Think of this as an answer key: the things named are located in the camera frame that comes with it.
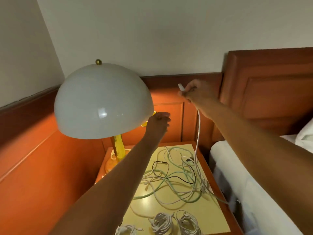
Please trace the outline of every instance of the mattress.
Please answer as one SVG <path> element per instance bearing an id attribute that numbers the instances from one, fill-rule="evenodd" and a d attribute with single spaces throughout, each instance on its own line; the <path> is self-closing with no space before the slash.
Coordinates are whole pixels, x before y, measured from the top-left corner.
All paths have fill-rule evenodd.
<path id="1" fill-rule="evenodd" d="M 296 135 L 282 136 L 295 142 Z M 246 235 L 302 234 L 279 205 L 253 179 L 226 141 L 212 146 L 214 177 L 230 202 L 239 201 Z"/>

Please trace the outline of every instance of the brass finial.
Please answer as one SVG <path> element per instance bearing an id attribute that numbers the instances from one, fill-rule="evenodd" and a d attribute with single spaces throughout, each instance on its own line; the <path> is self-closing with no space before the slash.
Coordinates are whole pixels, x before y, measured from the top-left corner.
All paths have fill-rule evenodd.
<path id="1" fill-rule="evenodd" d="M 102 64 L 102 61 L 101 61 L 100 59 L 97 59 L 97 60 L 96 60 L 96 64 L 97 64 L 97 65 L 101 65 L 101 64 Z"/>

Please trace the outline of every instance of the lampshade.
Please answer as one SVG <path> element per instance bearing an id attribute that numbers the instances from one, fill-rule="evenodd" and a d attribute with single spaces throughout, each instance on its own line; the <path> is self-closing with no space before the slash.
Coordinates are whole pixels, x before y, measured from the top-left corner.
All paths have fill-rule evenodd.
<path id="1" fill-rule="evenodd" d="M 70 74 L 54 103 L 59 130 L 81 139 L 125 133 L 147 121 L 153 111 L 150 91 L 138 75 L 100 60 Z"/>

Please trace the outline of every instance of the forearm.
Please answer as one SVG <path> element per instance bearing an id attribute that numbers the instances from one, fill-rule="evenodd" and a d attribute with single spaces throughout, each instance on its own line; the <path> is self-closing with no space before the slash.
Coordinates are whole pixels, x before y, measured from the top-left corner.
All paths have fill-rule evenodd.
<path id="1" fill-rule="evenodd" d="M 206 109 L 249 173 L 304 234 L 311 233 L 313 155 L 254 126 L 224 105 Z"/>
<path id="2" fill-rule="evenodd" d="M 158 142 L 144 137 L 115 168 L 89 189 L 50 235 L 114 234 Z"/>

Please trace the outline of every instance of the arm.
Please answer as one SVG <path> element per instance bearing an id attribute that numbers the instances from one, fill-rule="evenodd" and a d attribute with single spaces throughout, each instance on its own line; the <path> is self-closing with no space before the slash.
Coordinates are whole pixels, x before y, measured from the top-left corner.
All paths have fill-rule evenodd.
<path id="1" fill-rule="evenodd" d="M 158 112 L 151 116 L 142 140 L 65 213 L 50 235 L 114 234 L 134 197 L 151 155 L 166 133 L 169 121 L 169 113 Z"/>
<path id="2" fill-rule="evenodd" d="M 312 234 L 313 154 L 241 118 L 206 82 L 193 80 L 179 94 L 213 120 L 253 178 L 303 234 Z"/>

